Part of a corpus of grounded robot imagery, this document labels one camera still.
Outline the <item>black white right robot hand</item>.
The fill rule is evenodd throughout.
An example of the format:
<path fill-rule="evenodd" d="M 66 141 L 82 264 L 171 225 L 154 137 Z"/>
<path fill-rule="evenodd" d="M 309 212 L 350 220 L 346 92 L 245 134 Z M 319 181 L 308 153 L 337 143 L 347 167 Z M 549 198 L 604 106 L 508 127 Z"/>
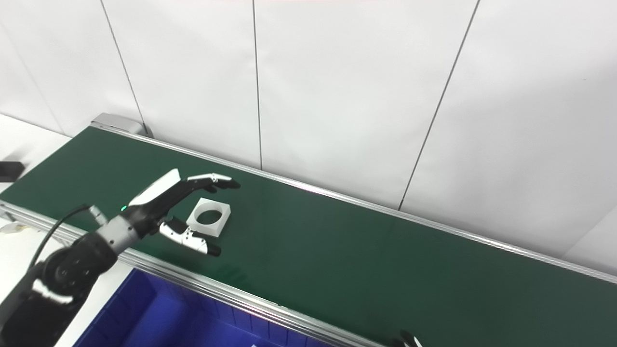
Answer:
<path fill-rule="evenodd" d="M 393 347 L 422 347 L 419 339 L 407 330 L 401 330 L 399 337 L 392 339 Z"/>

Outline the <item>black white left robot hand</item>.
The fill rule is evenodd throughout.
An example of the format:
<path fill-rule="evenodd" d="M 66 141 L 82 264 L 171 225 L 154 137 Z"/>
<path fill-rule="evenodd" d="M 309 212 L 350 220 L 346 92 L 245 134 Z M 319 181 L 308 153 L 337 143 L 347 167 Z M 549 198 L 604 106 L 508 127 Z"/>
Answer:
<path fill-rule="evenodd" d="M 209 243 L 205 234 L 192 230 L 187 222 L 177 217 L 168 218 L 168 213 L 194 191 L 215 193 L 218 189 L 238 189 L 240 186 L 229 176 L 206 173 L 181 178 L 179 170 L 172 169 L 130 200 L 119 215 L 139 239 L 160 233 L 190 250 L 218 257 L 222 250 Z"/>

